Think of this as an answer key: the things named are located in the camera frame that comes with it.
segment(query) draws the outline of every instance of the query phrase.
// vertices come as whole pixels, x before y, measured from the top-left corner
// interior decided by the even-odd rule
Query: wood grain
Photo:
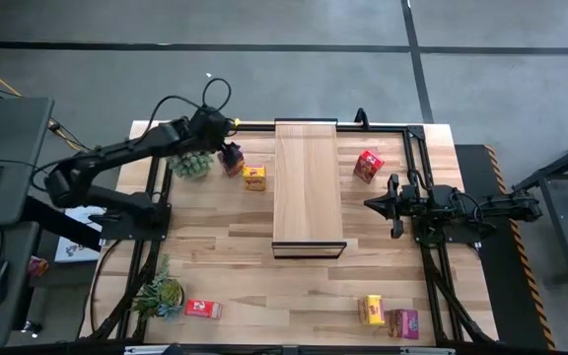
[[[145,126],[144,121],[134,122],[131,137],[141,134]],[[450,127],[425,125],[425,132],[435,182],[462,189]],[[203,181],[174,178],[173,219],[162,253],[171,256],[171,275],[189,298],[220,302],[223,313],[219,320],[153,319],[146,342],[432,345],[422,258],[410,223],[405,220],[404,235],[392,240],[391,221],[363,206],[364,199],[385,193],[391,173],[406,181],[401,138],[337,133],[342,227],[348,244],[338,260],[273,259],[274,138],[273,132],[239,132],[233,139],[243,147],[248,163],[266,165],[264,192],[246,191],[241,178],[224,177],[218,165]],[[386,162],[369,185],[352,175],[364,149],[380,154]],[[149,161],[140,161],[124,166],[118,189],[143,190],[148,165]],[[97,322],[110,313],[123,293],[132,248],[133,243],[123,242],[107,260],[95,300]],[[496,338],[478,256],[466,246],[448,245],[448,249],[459,299],[485,333]],[[367,294],[383,295],[386,310],[418,310],[420,339],[389,338],[385,328],[361,325],[356,300]],[[448,307],[440,303],[450,336]],[[134,322],[135,316],[131,317],[131,324]],[[86,318],[81,335],[88,333]]]
[[[275,172],[273,242],[341,242],[335,125],[276,124]]]

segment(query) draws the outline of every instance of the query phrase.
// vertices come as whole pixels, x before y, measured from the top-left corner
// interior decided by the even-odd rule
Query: yellow box
[[[383,298],[380,295],[368,295],[359,300],[359,318],[367,325],[385,324]]]
[[[245,188],[251,191],[266,190],[266,169],[264,165],[245,165],[243,168]]]

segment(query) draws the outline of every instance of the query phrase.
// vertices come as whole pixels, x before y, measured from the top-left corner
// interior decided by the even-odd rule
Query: succulent plant
[[[208,152],[185,153],[182,156],[168,158],[168,164],[179,178],[194,179],[207,175],[214,163]]]
[[[144,285],[135,298],[132,310],[139,313],[141,320],[162,317],[175,318],[183,306],[183,289],[175,279],[169,279],[168,255],[164,255],[159,273],[148,285]]]

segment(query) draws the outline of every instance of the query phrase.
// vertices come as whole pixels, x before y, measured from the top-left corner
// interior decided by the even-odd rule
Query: robotic arm
[[[147,157],[168,157],[194,151],[215,152],[224,146],[234,122],[220,111],[203,105],[192,119],[182,117],[150,128],[139,138],[78,153],[56,165],[45,178],[52,203],[71,208],[85,205],[128,213],[133,218],[154,214],[155,205],[144,192],[125,194],[93,186],[105,170]]]
[[[428,196],[423,198],[416,184],[404,185],[400,193],[398,186],[398,175],[391,174],[388,192],[364,202],[386,219],[393,219],[391,237],[395,239],[404,232],[401,216],[418,217],[431,230],[461,222],[477,227],[479,232],[492,232],[495,227],[483,222],[483,218],[505,216],[533,222],[542,215],[538,200],[526,191],[474,199],[455,187],[440,184],[425,187]]]

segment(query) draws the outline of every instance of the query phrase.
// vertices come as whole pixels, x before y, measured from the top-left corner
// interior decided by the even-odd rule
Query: white paper
[[[93,223],[89,219],[89,216],[104,213],[105,210],[103,208],[96,206],[76,207],[65,210],[65,214],[67,216],[75,219],[76,221],[87,224],[89,227],[95,229],[96,231],[101,231],[102,226],[97,223]],[[60,239],[58,240],[58,248],[56,248],[56,256],[54,257],[54,262],[93,261],[98,260],[99,257],[99,252],[72,243],[67,238],[60,237]]]

